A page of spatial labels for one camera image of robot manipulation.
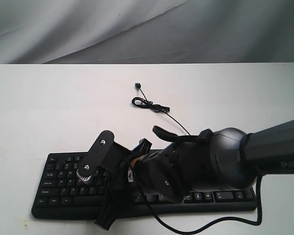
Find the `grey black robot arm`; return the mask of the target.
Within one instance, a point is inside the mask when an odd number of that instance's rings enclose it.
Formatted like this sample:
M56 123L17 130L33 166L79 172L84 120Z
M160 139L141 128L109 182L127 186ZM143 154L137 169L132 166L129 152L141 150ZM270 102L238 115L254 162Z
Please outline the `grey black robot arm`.
M258 226L262 222L260 186L263 176L294 174L294 120L245 133L236 128L179 136L154 126L154 134L169 143L151 152L140 140L129 150L114 141L111 131L98 136L76 174L85 184L107 177L104 200L96 224L109 229L138 195L160 194L179 204L194 191L244 190L256 186Z

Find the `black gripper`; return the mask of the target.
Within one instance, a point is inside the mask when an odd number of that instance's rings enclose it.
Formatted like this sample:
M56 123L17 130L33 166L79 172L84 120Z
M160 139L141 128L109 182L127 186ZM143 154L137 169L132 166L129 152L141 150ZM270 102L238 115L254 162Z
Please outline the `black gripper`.
M95 220L95 224L106 231L127 208L127 194L139 192L138 183L128 179L131 178L128 162L148 154L152 146L147 139L142 139L133 150L129 150L116 143L114 138L113 132L102 131L78 164L76 172L77 177L87 185L106 177L103 203Z

